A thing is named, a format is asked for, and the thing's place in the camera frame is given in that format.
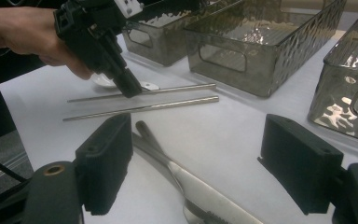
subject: steel rod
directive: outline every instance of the steel rod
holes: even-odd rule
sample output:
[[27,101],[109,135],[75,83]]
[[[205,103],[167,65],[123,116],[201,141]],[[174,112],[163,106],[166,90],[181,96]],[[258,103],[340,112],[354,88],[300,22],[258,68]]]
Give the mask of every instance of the steel rod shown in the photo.
[[[209,83],[209,84],[201,84],[201,85],[193,85],[193,86],[167,88],[167,89],[161,89],[155,91],[143,91],[140,95],[155,95],[155,94],[171,93],[171,92],[179,92],[179,91],[201,91],[201,90],[215,90],[215,89],[216,89],[216,84]],[[68,100],[67,102],[68,103],[86,102],[86,101],[114,99],[114,98],[121,98],[121,97],[124,97],[124,95],[114,94],[114,95],[105,95],[105,96],[96,96],[96,97]]]
[[208,104],[208,103],[215,103],[219,101],[218,96],[208,96],[208,97],[202,97],[192,100],[184,100],[184,101],[177,101],[177,102],[171,102],[171,103],[165,103],[165,104],[159,104],[159,105],[146,105],[146,106],[139,106],[129,109],[122,109],[122,110],[116,110],[116,111],[109,111],[104,113],[98,113],[98,114],[90,114],[90,115],[84,115],[84,116],[78,116],[78,117],[72,117],[68,119],[63,119],[63,121],[70,121],[70,120],[77,120],[77,119],[92,119],[92,118],[98,118],[98,117],[104,117],[104,116],[114,116],[122,113],[137,113],[137,112],[145,112],[150,110],[160,110],[160,109],[168,109],[168,108],[174,108],[179,106],[185,106],[185,105],[202,105],[202,104]]

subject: black device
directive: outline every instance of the black device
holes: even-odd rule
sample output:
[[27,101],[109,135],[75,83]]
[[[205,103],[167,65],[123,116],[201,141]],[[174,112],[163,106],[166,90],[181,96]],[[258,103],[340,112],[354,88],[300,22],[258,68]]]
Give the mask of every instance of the black device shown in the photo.
[[333,223],[358,224],[358,163],[341,167],[343,153],[291,119],[268,114],[259,161],[301,211],[326,213]]
[[132,153],[131,115],[108,119],[76,150],[73,162],[45,165],[1,195],[0,223],[84,223],[82,205],[92,215],[105,215]]
[[113,0],[68,0],[54,12],[57,36],[86,66],[113,79],[124,96],[142,92],[121,57],[116,35],[125,18]]

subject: cable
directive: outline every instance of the cable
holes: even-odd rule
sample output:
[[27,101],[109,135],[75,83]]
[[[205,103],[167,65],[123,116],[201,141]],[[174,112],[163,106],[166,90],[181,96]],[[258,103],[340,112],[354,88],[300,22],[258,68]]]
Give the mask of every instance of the cable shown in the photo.
[[16,173],[14,173],[14,172],[11,171],[10,169],[8,169],[8,168],[7,168],[6,166],[4,166],[2,163],[0,163],[0,170],[1,170],[3,173],[9,175],[10,177],[12,177],[12,178],[14,178],[14,179],[16,179],[16,180],[18,180],[18,181],[20,181],[20,182],[24,182],[24,181],[27,180],[27,179],[25,179],[24,177],[22,177],[22,176],[20,176],[20,175],[18,175],[18,174],[16,174]]

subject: hand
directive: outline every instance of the hand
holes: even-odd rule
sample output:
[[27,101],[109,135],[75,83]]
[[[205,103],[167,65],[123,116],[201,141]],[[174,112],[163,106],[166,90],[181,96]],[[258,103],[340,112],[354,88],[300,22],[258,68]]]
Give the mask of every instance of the hand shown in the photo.
[[53,11],[37,7],[0,8],[0,47],[18,54],[38,55],[51,66],[66,65],[77,76],[89,79],[92,71],[57,37]]

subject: white table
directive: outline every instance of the white table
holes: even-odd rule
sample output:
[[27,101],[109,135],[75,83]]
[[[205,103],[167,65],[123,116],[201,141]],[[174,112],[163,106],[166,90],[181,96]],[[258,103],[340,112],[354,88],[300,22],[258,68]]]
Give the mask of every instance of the white table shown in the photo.
[[[344,168],[358,162],[358,140],[306,119],[323,58],[357,16],[346,13],[336,35],[268,99],[217,83],[217,91],[67,104],[69,99],[110,90],[75,77],[65,67],[48,66],[1,84],[0,90],[34,169],[54,161],[72,161],[75,150],[107,119],[63,122],[64,118],[217,94],[219,103],[132,114],[132,124],[144,120],[169,156],[265,223],[331,223],[334,206],[327,215],[304,216],[257,157],[265,116],[272,113],[295,120],[344,152]],[[129,68],[140,80],[161,88],[215,82],[190,73],[187,58],[161,67],[127,52],[121,36],[119,44]],[[174,185],[145,154],[135,150],[111,212],[103,217],[86,213],[85,219],[87,224],[186,224],[183,202]]]

